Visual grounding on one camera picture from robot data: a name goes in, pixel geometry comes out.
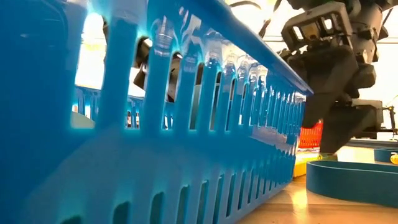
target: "blue plastic tray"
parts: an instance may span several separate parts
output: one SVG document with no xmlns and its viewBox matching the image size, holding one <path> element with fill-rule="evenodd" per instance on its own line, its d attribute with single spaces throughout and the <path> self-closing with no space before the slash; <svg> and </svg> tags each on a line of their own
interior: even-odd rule
<svg viewBox="0 0 398 224">
<path fill-rule="evenodd" d="M 234 223 L 292 179 L 311 91 L 226 5 L 91 3 L 110 21 L 111 34 L 93 129 L 70 125 L 87 1 L 0 3 L 0 223 Z M 143 35 L 153 41 L 146 95 L 139 129 L 126 129 L 130 67 Z M 164 129 L 175 51 L 182 69 L 173 125 Z"/>
<path fill-rule="evenodd" d="M 398 153 L 398 149 L 374 149 L 374 160 L 377 162 L 391 162 L 392 153 Z"/>
<path fill-rule="evenodd" d="M 398 166 L 311 161 L 306 183 L 323 196 L 398 208 Z"/>
<path fill-rule="evenodd" d="M 96 121 L 98 115 L 98 103 L 100 99 L 101 90 L 96 90 L 93 88 L 87 88 L 82 86 L 76 86 L 75 88 L 75 96 L 73 105 L 77 107 L 77 113 L 83 114 L 87 116 L 87 118 Z M 131 114 L 131 128 L 138 128 L 139 123 L 139 113 L 142 108 L 142 103 L 144 99 L 138 96 L 127 96 L 127 104 L 126 104 L 126 114 L 124 116 L 125 123 L 127 124 L 127 112 L 130 111 Z M 164 122 L 163 128 L 168 129 L 172 126 L 173 120 L 173 111 L 174 104 L 165 102 L 164 108 Z"/>
</svg>

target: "table surface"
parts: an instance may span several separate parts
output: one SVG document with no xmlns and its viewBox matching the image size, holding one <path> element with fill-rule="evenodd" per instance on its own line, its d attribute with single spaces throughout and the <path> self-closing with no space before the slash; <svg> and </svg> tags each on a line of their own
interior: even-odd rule
<svg viewBox="0 0 398 224">
<path fill-rule="evenodd" d="M 339 161 L 374 163 L 371 149 L 344 147 Z M 257 208 L 239 224 L 386 224 L 398 223 L 398 209 L 347 202 L 311 193 L 305 176 Z"/>
</svg>

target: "black cable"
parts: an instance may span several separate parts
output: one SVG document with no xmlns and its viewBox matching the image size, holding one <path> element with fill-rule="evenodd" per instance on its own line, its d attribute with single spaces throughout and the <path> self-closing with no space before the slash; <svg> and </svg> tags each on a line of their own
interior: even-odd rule
<svg viewBox="0 0 398 224">
<path fill-rule="evenodd" d="M 390 10 L 388 10 L 388 13 L 387 13 L 387 15 L 386 15 L 386 18 L 384 18 L 384 20 L 383 20 L 383 23 L 382 23 L 383 25 L 387 22 L 388 17 L 390 17 L 391 12 L 392 12 L 392 9 L 393 9 L 393 7 L 390 8 Z"/>
<path fill-rule="evenodd" d="M 273 11 L 273 12 L 275 12 L 276 10 L 278 10 L 278 8 L 279 8 L 281 2 L 282 2 L 282 0 L 276 0 L 276 2 L 275 2 L 275 4 L 274 4 L 274 11 Z M 260 35 L 261 38 L 264 38 L 264 36 L 266 35 L 267 27 L 268 27 L 268 25 L 271 23 L 271 19 L 272 19 L 272 18 L 269 18 L 269 19 L 266 20 L 266 21 L 264 22 L 264 24 L 262 25 L 261 30 L 259 31 L 259 35 Z"/>
<path fill-rule="evenodd" d="M 252 5 L 258 9 L 261 9 L 261 6 L 259 6 L 257 3 L 252 2 L 252 1 L 240 1 L 240 2 L 235 2 L 230 4 L 230 7 L 237 7 L 237 6 L 247 6 L 247 5 Z"/>
</svg>

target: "basket slot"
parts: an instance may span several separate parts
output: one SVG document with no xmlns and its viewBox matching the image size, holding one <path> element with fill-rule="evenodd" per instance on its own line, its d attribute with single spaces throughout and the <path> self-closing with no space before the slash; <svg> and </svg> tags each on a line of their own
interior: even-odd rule
<svg viewBox="0 0 398 224">
<path fill-rule="evenodd" d="M 247 95 L 249 81 L 249 63 L 247 55 L 244 56 L 236 74 L 237 78 L 234 79 L 233 83 L 233 100 L 228 121 L 228 126 L 232 132 L 236 132 L 238 126 L 243 123 L 244 101 Z"/>
<path fill-rule="evenodd" d="M 279 119 L 279 127 L 278 127 L 278 131 L 281 134 L 286 134 L 286 122 L 287 119 L 289 118 L 289 92 L 285 92 L 283 95 L 283 99 L 282 99 L 282 112 L 283 112 L 283 116 Z"/>
<path fill-rule="evenodd" d="M 294 135 L 294 130 L 293 130 L 293 122 L 295 119 L 295 102 L 294 102 L 294 92 L 290 96 L 290 105 L 289 105 L 289 117 L 288 117 L 288 123 L 286 127 L 286 133 L 289 135 Z"/>
<path fill-rule="evenodd" d="M 137 120 L 139 119 L 139 118 L 138 118 L 139 113 L 137 112 L 137 107 L 136 107 L 135 104 L 131 106 L 131 112 L 130 112 L 130 114 L 131 114 L 131 117 L 130 117 L 130 120 L 131 120 L 131 128 L 134 128 L 134 129 L 139 128 L 139 126 L 137 125 Z"/>
<path fill-rule="evenodd" d="M 288 179 L 292 180 L 293 176 L 294 176 L 294 166 L 295 166 L 295 156 L 294 155 L 289 155 L 289 173 L 288 175 Z"/>
<path fill-rule="evenodd" d="M 263 179 L 264 179 L 264 185 L 262 186 L 262 194 L 263 195 L 265 195 L 267 192 L 268 192 L 268 190 L 269 190 L 269 179 L 270 179 L 270 176 L 269 176 L 269 173 L 270 173 L 270 171 L 269 171 L 269 169 L 270 169 L 270 159 L 271 159 L 271 157 L 270 156 L 268 156 L 268 159 L 266 159 L 265 161 L 264 161 L 264 170 L 263 170 L 263 172 L 264 172 L 264 175 L 263 175 Z"/>
<path fill-rule="evenodd" d="M 130 202 L 119 204 L 114 209 L 112 224 L 128 224 L 130 206 Z"/>
<path fill-rule="evenodd" d="M 296 120 L 295 120 L 295 123 L 294 123 L 294 125 L 295 125 L 295 132 L 296 133 L 300 133 L 300 128 L 301 128 L 301 124 L 302 124 L 302 117 L 303 117 L 303 114 L 302 114 L 302 112 L 304 111 L 304 103 L 301 103 L 301 102 L 299 102 L 298 103 L 298 105 L 297 105 L 297 117 L 296 117 Z"/>
<path fill-rule="evenodd" d="M 211 128 L 210 121 L 214 114 L 213 104 L 216 100 L 215 83 L 219 70 L 220 65 L 215 59 L 210 59 L 210 61 L 205 64 L 203 68 L 198 112 L 195 125 L 199 133 L 208 133 L 209 129 Z"/>
<path fill-rule="evenodd" d="M 262 163 L 258 169 L 258 177 L 257 177 L 257 189 L 256 189 L 256 199 L 258 199 L 262 195 L 262 189 L 264 186 L 264 164 Z"/>
<path fill-rule="evenodd" d="M 285 152 L 278 150 L 277 153 L 277 165 L 281 166 L 281 167 L 285 167 Z M 285 169 L 277 169 L 276 170 L 276 175 L 275 177 L 276 179 L 276 183 L 275 183 L 275 187 L 277 187 L 277 185 L 280 185 L 284 182 L 284 178 L 285 178 Z"/>
<path fill-rule="evenodd" d="M 231 188 L 232 170 L 228 169 L 226 173 L 221 176 L 221 178 L 222 178 L 222 183 L 219 182 L 218 185 L 218 187 L 220 188 L 218 190 L 220 190 L 220 192 L 218 192 L 217 195 L 218 201 L 216 201 L 213 223 L 223 223 L 224 219 L 226 218 L 228 199 L 231 191 L 230 188 Z"/>
<path fill-rule="evenodd" d="M 267 126 L 267 127 L 272 127 L 272 113 L 274 111 L 273 99 L 274 99 L 274 95 L 273 95 L 272 86 L 268 85 L 267 89 L 266 89 L 266 96 L 264 98 L 264 101 L 266 103 L 264 103 L 264 105 L 263 105 L 263 107 L 266 109 L 266 113 L 264 113 L 264 114 L 266 117 L 265 126 Z"/>
<path fill-rule="evenodd" d="M 195 80 L 198 76 L 199 67 L 203 66 L 198 64 L 198 50 L 193 44 L 190 44 L 187 54 L 182 58 L 180 63 L 180 73 L 178 75 L 178 84 L 175 101 L 175 133 L 187 134 L 187 129 L 195 128 L 194 125 L 190 126 L 190 119 L 192 112 L 192 101 Z"/>
<path fill-rule="evenodd" d="M 239 125 L 242 125 L 242 113 L 244 107 L 244 99 L 246 97 L 246 89 L 248 87 L 244 80 L 237 79 L 233 81 L 233 99 L 231 111 L 229 112 L 228 128 L 231 132 L 236 132 Z"/>
<path fill-rule="evenodd" d="M 217 183 L 217 190 L 216 190 L 216 200 L 214 204 L 214 213 L 213 213 L 213 224 L 218 223 L 218 218 L 220 214 L 220 203 L 221 203 L 221 196 L 223 194 L 223 185 L 224 185 L 224 177 L 225 175 L 221 175 L 218 178 L 218 183 Z"/>
<path fill-rule="evenodd" d="M 280 152 L 280 159 L 279 159 L 279 166 L 288 167 L 287 161 L 289 161 L 289 160 L 287 158 L 286 152 L 285 151 L 281 151 Z M 282 185 L 282 184 L 287 182 L 286 173 L 288 173 L 288 172 L 289 172 L 288 169 L 281 169 L 279 171 L 279 173 L 280 173 L 279 174 L 280 175 L 280 177 L 279 177 L 279 185 Z"/>
<path fill-rule="evenodd" d="M 284 125 L 283 125 L 283 130 L 282 133 L 286 134 L 286 135 L 290 135 L 289 133 L 289 124 L 292 120 L 292 93 L 290 92 L 287 95 L 287 99 L 286 99 L 286 117 L 285 117 L 285 121 L 284 121 Z"/>
<path fill-rule="evenodd" d="M 280 88 L 277 89 L 276 93 L 276 98 L 275 98 L 275 110 L 274 110 L 274 117 L 272 120 L 272 127 L 277 131 L 278 130 L 278 124 L 279 124 L 279 118 L 281 117 L 281 106 L 282 106 L 282 92 L 280 91 Z"/>
<path fill-rule="evenodd" d="M 216 174 L 217 172 L 219 172 L 218 169 L 214 169 L 213 172 L 214 173 L 212 174 L 212 177 L 209 180 L 206 206 L 203 208 L 205 211 L 205 217 L 203 223 L 213 223 L 214 212 L 216 209 L 218 209 L 216 207 L 217 196 L 218 196 L 217 190 L 218 190 L 218 185 L 220 183 L 220 179 L 223 179 L 223 176 Z"/>
<path fill-rule="evenodd" d="M 279 112 L 278 125 L 277 125 L 278 133 L 281 134 L 285 134 L 284 123 L 286 122 L 287 118 L 286 107 L 287 107 L 286 93 L 283 93 L 280 99 L 280 112 Z"/>
<path fill-rule="evenodd" d="M 289 174 L 290 174 L 290 169 L 289 169 L 290 168 L 289 167 L 290 159 L 289 159 L 288 153 L 283 152 L 281 160 L 282 160 L 283 167 L 286 167 L 286 169 L 284 170 L 284 172 L 282 174 L 282 183 L 281 184 L 284 184 L 284 183 L 288 182 Z"/>
<path fill-rule="evenodd" d="M 292 117 L 290 119 L 290 124 L 289 124 L 289 134 L 293 135 L 293 136 L 298 136 L 300 133 L 297 132 L 297 128 L 296 128 L 296 122 L 298 119 L 298 104 L 295 102 L 295 99 L 292 100 Z"/>
<path fill-rule="evenodd" d="M 80 114 L 86 115 L 86 95 L 85 95 L 85 91 L 83 92 L 82 96 L 79 97 L 78 112 Z"/>
<path fill-rule="evenodd" d="M 296 104 L 296 107 L 295 107 L 295 109 L 294 109 L 294 120 L 293 120 L 293 122 L 292 122 L 292 129 L 293 129 L 293 132 L 294 133 L 296 133 L 297 131 L 299 132 L 299 126 L 298 126 L 298 124 L 299 124 L 299 121 L 300 121 L 300 107 L 301 107 L 301 104 L 299 103 L 299 102 L 296 102 L 295 103 Z"/>
<path fill-rule="evenodd" d="M 187 205 L 188 205 L 188 196 L 190 193 L 190 187 L 184 186 L 180 191 L 180 199 L 178 202 L 178 213 L 177 213 L 177 222 L 176 224 L 184 224 L 185 217 L 187 214 Z"/>
<path fill-rule="evenodd" d="M 293 163 L 293 159 L 292 159 L 292 155 L 290 154 L 286 154 L 286 181 L 285 182 L 289 182 L 290 180 L 293 179 L 293 170 L 292 170 L 292 166 L 290 165 L 290 163 Z"/>
<path fill-rule="evenodd" d="M 61 222 L 61 224 L 83 224 L 83 222 L 81 221 L 80 216 L 75 216 L 67 220 L 64 220 L 63 222 Z"/>
<path fill-rule="evenodd" d="M 172 112 L 167 110 L 165 112 L 165 124 L 164 124 L 164 129 L 172 129 L 173 128 L 173 115 Z"/>
<path fill-rule="evenodd" d="M 229 189 L 229 194 L 231 196 L 231 204 L 230 206 L 228 206 L 229 204 L 227 204 L 227 210 L 225 212 L 227 213 L 228 210 L 230 210 L 230 213 L 229 215 L 226 215 L 226 218 L 233 216 L 235 212 L 238 211 L 242 174 L 243 170 L 240 170 L 234 176 L 231 177 L 231 181 L 232 179 L 234 179 L 234 186 L 233 186 L 233 191 L 232 189 Z"/>
<path fill-rule="evenodd" d="M 74 99 L 72 104 L 72 111 L 76 113 L 83 114 L 83 104 L 81 103 L 84 98 L 84 90 L 76 88 L 74 92 Z"/>
<path fill-rule="evenodd" d="M 266 177 L 266 160 L 262 160 L 262 167 L 260 169 L 260 181 L 261 181 L 261 185 L 259 188 L 259 197 L 260 198 L 264 198 L 265 194 L 266 194 L 266 185 L 267 185 L 267 177 Z"/>
<path fill-rule="evenodd" d="M 271 153 L 271 159 L 269 163 L 269 188 L 268 191 L 271 191 L 275 182 L 275 161 L 276 161 L 276 152 Z"/>
<path fill-rule="evenodd" d="M 258 83 L 255 93 L 256 93 L 256 95 L 254 98 L 253 111 L 252 111 L 252 115 L 251 115 L 250 125 L 257 126 L 259 124 L 261 101 L 262 101 L 262 96 L 264 94 L 264 85 L 261 85 L 261 84 L 259 85 L 259 83 Z"/>
<path fill-rule="evenodd" d="M 137 40 L 137 26 L 113 18 L 109 24 L 109 45 L 106 51 L 104 81 L 99 100 L 96 128 L 125 125 L 126 98 L 131 64 Z"/>
<path fill-rule="evenodd" d="M 152 199 L 152 205 L 150 209 L 150 224 L 161 223 L 162 218 L 162 207 L 163 207 L 164 193 L 158 193 Z"/>
<path fill-rule="evenodd" d="M 242 208 L 242 203 L 243 203 L 243 198 L 244 198 L 244 186 L 246 185 L 246 171 L 243 171 L 242 173 L 242 179 L 241 179 L 241 187 L 239 189 L 239 202 L 238 202 L 238 210 Z"/>
<path fill-rule="evenodd" d="M 205 180 L 200 188 L 200 196 L 199 196 L 199 203 L 198 203 L 198 215 L 197 215 L 197 224 L 204 224 L 205 219 L 205 210 L 207 206 L 207 195 L 209 191 L 209 181 Z"/>
<path fill-rule="evenodd" d="M 278 167 L 278 165 L 280 164 L 280 150 L 276 150 L 276 152 L 275 152 L 275 156 L 274 156 L 274 165 L 273 165 L 273 167 L 274 168 L 276 168 L 276 167 Z M 272 179 L 274 180 L 273 181 L 273 188 L 274 189 L 276 189 L 277 188 L 277 186 L 278 186 L 278 184 L 279 184 L 279 171 L 280 171 L 280 169 L 273 169 L 273 171 L 272 171 Z"/>
<path fill-rule="evenodd" d="M 226 207 L 226 217 L 231 215 L 232 210 L 232 202 L 234 198 L 234 190 L 235 190 L 235 181 L 236 181 L 236 174 L 231 176 L 231 181 L 229 182 L 229 193 L 228 193 L 228 202 Z"/>
<path fill-rule="evenodd" d="M 91 97 L 90 100 L 90 119 L 92 119 L 93 121 L 96 121 L 97 119 L 97 107 L 98 107 L 98 94 L 94 93 Z"/>
<path fill-rule="evenodd" d="M 268 123 L 269 127 L 274 127 L 275 109 L 277 106 L 277 92 L 275 86 L 270 86 L 270 100 L 269 100 L 269 114 Z"/>
<path fill-rule="evenodd" d="M 242 121 L 243 127 L 245 129 L 249 129 L 249 124 L 251 122 L 252 117 L 252 110 L 253 110 L 253 103 L 256 98 L 255 92 L 257 91 L 257 77 L 255 74 L 250 74 L 249 77 L 249 86 L 247 90 L 247 96 L 245 97 L 244 106 L 243 106 L 243 114 L 242 114 Z"/>
<path fill-rule="evenodd" d="M 230 111 L 229 102 L 231 100 L 232 82 L 235 74 L 233 63 L 227 63 L 224 72 L 221 73 L 221 83 L 218 89 L 218 99 L 216 107 L 215 131 L 219 134 L 225 133 L 228 113 Z"/>
<path fill-rule="evenodd" d="M 252 189 L 252 168 L 249 171 L 246 171 L 246 178 L 244 180 L 244 187 L 243 187 L 243 193 L 242 193 L 242 205 L 241 208 L 245 209 L 246 205 L 248 204 L 248 198 L 249 194 L 251 193 Z"/>
<path fill-rule="evenodd" d="M 268 94 L 268 89 L 266 87 L 264 88 L 263 92 L 263 97 L 261 100 L 261 107 L 260 109 L 260 119 L 259 119 L 259 127 L 265 127 L 267 124 L 267 119 L 268 119 L 268 106 L 269 106 L 269 94 Z"/>
<path fill-rule="evenodd" d="M 256 168 L 252 168 L 251 171 L 250 171 L 250 185 L 249 185 L 249 193 L 248 193 L 248 204 L 252 200 L 253 187 L 256 185 L 254 183 L 255 176 L 256 176 Z"/>
</svg>

